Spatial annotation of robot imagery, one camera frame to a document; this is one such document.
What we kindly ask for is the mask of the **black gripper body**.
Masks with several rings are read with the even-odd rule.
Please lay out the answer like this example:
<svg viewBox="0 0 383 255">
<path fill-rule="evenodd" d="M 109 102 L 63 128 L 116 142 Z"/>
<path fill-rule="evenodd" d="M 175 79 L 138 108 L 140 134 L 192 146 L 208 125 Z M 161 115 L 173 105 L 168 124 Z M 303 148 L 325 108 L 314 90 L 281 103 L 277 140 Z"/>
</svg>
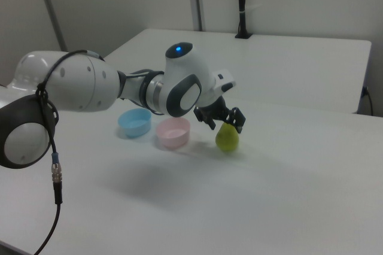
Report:
<svg viewBox="0 0 383 255">
<path fill-rule="evenodd" d="M 225 116 L 227 115 L 226 102 L 222 96 L 220 96 L 215 102 L 211 105 L 205 107 L 195 107 L 193 112 L 199 122 L 206 123 L 206 119 L 212 118 L 215 120 L 225 121 Z"/>
</svg>

